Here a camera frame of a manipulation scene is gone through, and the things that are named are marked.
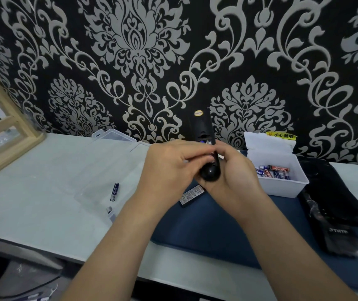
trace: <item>cable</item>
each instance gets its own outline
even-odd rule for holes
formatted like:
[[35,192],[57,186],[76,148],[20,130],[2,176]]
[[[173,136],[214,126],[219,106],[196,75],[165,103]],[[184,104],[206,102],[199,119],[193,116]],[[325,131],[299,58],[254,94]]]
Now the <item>cable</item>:
[[24,292],[22,292],[22,293],[20,293],[20,294],[16,294],[16,295],[13,295],[13,296],[0,296],[0,299],[9,299],[9,298],[16,298],[16,297],[23,296],[23,295],[25,295],[25,294],[27,294],[27,293],[31,293],[32,291],[35,291],[36,289],[39,289],[39,288],[41,288],[41,287],[43,287],[43,286],[46,286],[47,284],[49,284],[49,283],[51,283],[51,282],[53,282],[53,281],[59,279],[60,277],[61,277],[61,276],[59,275],[59,276],[53,278],[52,280],[49,280],[49,281],[46,282],[46,283],[43,283],[43,284],[41,284],[41,285],[39,285],[39,286],[36,286],[35,288],[29,289],[28,291],[24,291]]

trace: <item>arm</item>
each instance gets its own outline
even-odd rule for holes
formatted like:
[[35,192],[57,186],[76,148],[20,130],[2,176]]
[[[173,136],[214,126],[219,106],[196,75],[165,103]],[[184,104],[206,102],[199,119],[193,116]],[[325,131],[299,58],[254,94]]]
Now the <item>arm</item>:
[[213,161],[209,153],[214,150],[211,145],[183,140],[152,145],[135,194],[61,300],[129,300],[156,225],[180,199],[199,169]]
[[262,190],[249,159],[217,141],[217,182],[197,177],[242,227],[278,300],[358,300]]

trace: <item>hand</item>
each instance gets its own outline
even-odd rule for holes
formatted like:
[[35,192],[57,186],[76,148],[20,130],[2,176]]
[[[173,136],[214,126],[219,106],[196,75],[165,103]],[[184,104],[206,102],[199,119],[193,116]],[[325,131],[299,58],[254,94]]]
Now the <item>hand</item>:
[[249,205],[266,194],[253,163],[247,157],[219,140],[215,149],[225,157],[220,160],[221,177],[215,182],[206,182],[199,175],[195,178],[226,212],[239,221],[246,217]]
[[181,198],[200,168],[214,161],[214,151],[212,145],[185,140],[151,145],[134,197],[144,203],[142,207],[162,216]]

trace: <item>yellow warning label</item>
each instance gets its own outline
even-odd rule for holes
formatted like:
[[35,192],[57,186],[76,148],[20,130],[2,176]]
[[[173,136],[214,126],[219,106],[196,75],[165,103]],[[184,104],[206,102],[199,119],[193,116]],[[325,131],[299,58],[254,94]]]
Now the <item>yellow warning label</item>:
[[296,135],[293,135],[293,134],[290,134],[290,133],[287,133],[287,132],[283,132],[283,131],[269,131],[269,132],[266,132],[267,135],[269,136],[275,136],[275,137],[280,137],[280,138],[283,138],[283,139],[290,139],[290,140],[296,140],[297,136]]

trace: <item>black remote control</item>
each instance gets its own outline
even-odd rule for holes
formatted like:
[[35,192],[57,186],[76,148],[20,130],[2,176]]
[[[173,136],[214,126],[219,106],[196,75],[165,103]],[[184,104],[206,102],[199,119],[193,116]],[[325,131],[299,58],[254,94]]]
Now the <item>black remote control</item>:
[[[209,108],[195,111],[194,114],[190,115],[189,121],[195,141],[215,144],[214,128]],[[213,156],[215,161],[205,164],[200,169],[200,176],[208,182],[214,182],[221,176],[218,153],[215,151]]]

